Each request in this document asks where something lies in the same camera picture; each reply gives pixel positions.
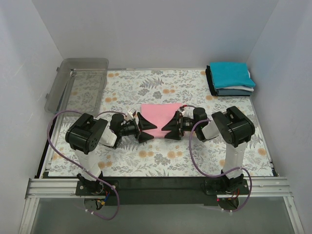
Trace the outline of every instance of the blue cloth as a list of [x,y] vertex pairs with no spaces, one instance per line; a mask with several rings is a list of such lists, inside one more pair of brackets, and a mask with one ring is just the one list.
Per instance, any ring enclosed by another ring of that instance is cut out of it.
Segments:
[[217,89],[219,96],[250,96],[252,92],[241,89]]
[[255,87],[248,75],[247,64],[240,62],[211,62],[210,69],[215,89],[245,85]]

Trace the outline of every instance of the wire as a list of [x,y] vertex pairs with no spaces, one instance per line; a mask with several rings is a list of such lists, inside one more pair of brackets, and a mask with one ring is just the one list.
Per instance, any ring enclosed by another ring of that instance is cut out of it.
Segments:
[[100,210],[101,209],[101,207],[100,206],[98,206],[98,201],[97,200],[95,200],[96,201],[96,206],[97,206],[97,211],[98,210]]
[[193,108],[196,108],[195,106],[192,106],[192,105],[183,105],[183,107],[193,107]]
[[221,173],[221,174],[219,174],[219,175],[209,175],[209,174],[204,173],[202,170],[200,170],[200,168],[197,166],[197,164],[196,164],[196,162],[195,162],[195,160],[194,160],[194,156],[193,156],[193,153],[192,153],[192,136],[193,136],[193,132],[195,131],[195,128],[196,128],[199,124],[204,123],[204,122],[209,122],[209,121],[210,121],[209,119],[205,119],[205,120],[198,121],[198,122],[194,125],[194,127],[192,128],[192,130],[191,130],[190,139],[189,139],[189,150],[190,150],[191,160],[192,160],[192,162],[193,162],[195,168],[198,170],[198,172],[201,173],[203,176],[206,176],[206,177],[209,177],[209,178],[218,178],[218,177],[224,176],[224,175],[226,175],[226,174],[228,174],[228,173],[230,173],[230,172],[232,172],[232,171],[239,170],[239,169],[242,169],[242,170],[244,170],[244,171],[247,173],[248,178],[249,178],[249,182],[250,182],[250,188],[249,188],[249,193],[248,193],[248,195],[247,195],[246,200],[245,200],[244,203],[243,203],[240,207],[238,207],[236,210],[233,210],[233,211],[232,211],[232,210],[230,210],[230,211],[225,210],[225,211],[227,211],[227,212],[237,212],[237,211],[241,210],[241,209],[246,205],[246,203],[248,202],[248,200],[249,200],[249,198],[250,198],[250,195],[251,195],[251,192],[252,192],[252,188],[253,188],[252,177],[251,177],[250,173],[247,171],[247,169],[245,169],[245,168],[243,168],[243,167],[234,167],[234,168],[228,170],[227,172]]
[[235,191],[234,191],[233,195],[231,197],[228,197],[227,199],[231,200],[234,197],[234,195],[235,195]]
[[116,114],[122,114],[122,115],[126,115],[125,113],[123,113],[123,112],[118,112],[118,111],[103,111],[103,112],[100,112],[100,113],[98,113],[96,116],[95,116],[95,118],[97,118],[97,117],[99,117],[100,115],[102,115],[102,114],[105,114],[105,113],[116,113]]
[[117,198],[117,209],[116,209],[115,213],[113,214],[113,216],[107,218],[107,217],[102,216],[102,215],[99,214],[99,213],[96,213],[96,212],[94,212],[94,211],[91,211],[91,210],[86,209],[86,211],[88,211],[88,212],[90,212],[91,214],[94,214],[94,215],[96,215],[96,216],[98,216],[98,217],[100,217],[100,218],[102,218],[102,219],[105,219],[105,220],[112,220],[112,219],[115,218],[115,216],[118,214],[119,207],[120,207],[119,194],[118,194],[118,192],[116,191],[116,189],[115,189],[112,185],[110,185],[109,183],[107,183],[106,181],[104,181],[104,180],[102,180],[102,179],[100,179],[100,178],[97,178],[95,175],[93,175],[93,174],[91,174],[90,172],[88,172],[88,170],[87,170],[86,168],[84,168],[83,166],[81,166],[79,163],[76,163],[75,161],[73,161],[73,160],[71,160],[70,158],[66,157],[64,154],[62,154],[60,151],[58,151],[58,150],[56,149],[56,147],[53,145],[53,143],[52,143],[52,141],[51,141],[49,132],[50,132],[50,129],[51,129],[51,126],[52,126],[52,124],[53,124],[54,119],[55,119],[56,117],[58,117],[59,115],[64,114],[64,113],[67,113],[67,112],[82,114],[82,113],[79,112],[79,111],[65,110],[65,111],[60,111],[60,112],[58,112],[56,115],[54,115],[53,118],[51,119],[51,121],[50,121],[50,123],[49,123],[49,125],[48,125],[48,129],[47,129],[48,142],[49,142],[51,148],[52,148],[56,153],[58,153],[63,159],[65,159],[65,160],[67,160],[67,161],[69,161],[69,162],[75,164],[76,166],[78,166],[79,168],[81,168],[86,174],[88,174],[88,175],[91,176],[92,178],[98,180],[99,182],[102,182],[103,184],[107,185],[108,187],[110,187],[110,188],[114,191],[114,193],[116,194],[116,198]]
[[108,193],[108,195],[107,195],[106,198],[104,199],[104,202],[107,201],[107,199],[108,199],[108,197],[109,197],[109,194],[110,194],[110,193]]
[[237,189],[237,195],[234,199],[238,198],[238,195],[239,195],[239,189]]
[[98,194],[100,194],[103,190],[104,190],[104,184],[102,184],[102,189],[101,189],[100,192],[98,192],[98,193],[92,193],[92,194],[93,194],[93,195],[98,195]]

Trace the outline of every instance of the grey folded cloth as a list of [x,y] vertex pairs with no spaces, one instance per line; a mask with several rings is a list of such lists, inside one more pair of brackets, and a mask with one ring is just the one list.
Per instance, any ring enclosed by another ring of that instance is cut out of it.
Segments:
[[217,89],[219,96],[250,96],[252,92],[241,89]]

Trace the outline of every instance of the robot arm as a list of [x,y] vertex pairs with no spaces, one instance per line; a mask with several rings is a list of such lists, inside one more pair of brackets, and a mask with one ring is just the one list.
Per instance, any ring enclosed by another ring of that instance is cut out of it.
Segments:
[[[165,136],[169,139],[181,139],[185,131],[191,131],[193,126],[200,120],[206,120],[205,109],[194,108],[193,119],[184,117],[184,108],[176,111],[175,116],[162,128],[170,132]],[[212,114],[213,120],[209,123],[199,124],[196,129],[196,136],[205,142],[217,137],[220,133],[226,142],[225,164],[221,172],[226,172],[235,167],[242,167],[247,142],[254,134],[253,123],[235,106],[226,112],[216,112]],[[223,177],[224,187],[235,187],[243,180],[242,170],[235,170]]]
[[[255,132],[254,124],[236,107],[230,107],[225,113],[212,114],[213,120],[203,127],[206,139],[212,139],[221,133],[226,142],[225,164],[222,171],[242,167],[247,142]],[[228,179],[237,178],[242,170],[226,174]]]
[[[92,115],[85,113],[68,129],[65,140],[75,151],[80,165],[99,177],[101,170],[95,153],[98,143],[116,149],[124,136],[135,135],[140,143],[154,138],[142,130],[155,129],[157,126],[147,121],[139,112],[137,124],[135,115],[134,109],[127,113],[126,118],[122,114],[114,114],[109,126],[107,120],[94,119]],[[77,177],[92,193],[96,193],[101,187],[98,181],[85,172]]]
[[[206,120],[204,108],[194,108],[193,119],[184,117],[184,108],[176,111],[171,121],[162,128],[170,131],[165,138],[181,139],[185,131],[191,131],[200,120]],[[122,114],[114,114],[108,125],[104,119],[94,119],[92,115],[83,114],[67,131],[65,140],[78,156],[79,163],[96,177],[101,177],[98,167],[98,157],[95,148],[101,143],[110,148],[117,148],[123,136],[134,135],[139,143],[154,138],[142,130],[155,129],[155,125],[148,122],[140,113],[137,113],[138,123],[135,119],[136,111],[130,110],[125,118]],[[217,137],[220,133],[226,141],[226,159],[221,172],[235,167],[241,167],[247,142],[254,134],[253,123],[235,106],[227,109],[225,113],[212,114],[213,120],[203,122],[196,127],[196,136],[201,141]],[[92,193],[98,193],[101,185],[94,178],[83,172],[77,175],[78,179]],[[221,189],[229,191],[243,181],[241,170],[236,170],[222,177]]]

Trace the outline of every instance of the floral pattern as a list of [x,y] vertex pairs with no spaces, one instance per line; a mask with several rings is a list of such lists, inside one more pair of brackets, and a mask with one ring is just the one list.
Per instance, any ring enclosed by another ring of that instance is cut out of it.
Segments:
[[[93,84],[77,87],[77,94],[90,92]],[[87,96],[81,95],[81,103],[75,102],[75,109],[87,102]],[[127,112],[131,108],[140,110],[141,104],[177,103],[203,107],[209,117],[217,111],[225,111],[237,106],[251,121],[256,129],[248,143],[244,157],[244,167],[252,176],[272,176],[272,169],[263,143],[256,117],[248,97],[213,97],[209,92],[204,71],[175,70],[149,71],[125,70],[109,71],[107,86],[103,92],[100,111]],[[189,108],[186,115],[192,116]],[[111,114],[101,118],[110,120]],[[77,157],[65,141],[67,129],[77,117],[66,116],[58,131],[56,147],[67,157],[78,162]],[[190,159],[189,134],[182,140],[153,139],[139,144],[133,136],[124,137],[121,145],[110,149],[98,145],[96,154],[98,165],[104,176],[201,176]],[[210,174],[219,174],[224,165],[226,145],[221,136],[201,142],[193,136],[192,150],[198,166]],[[81,170],[70,162],[51,156],[49,176],[76,176]]]
[[67,110],[96,110],[99,86],[105,72],[76,71],[75,80],[67,103]]

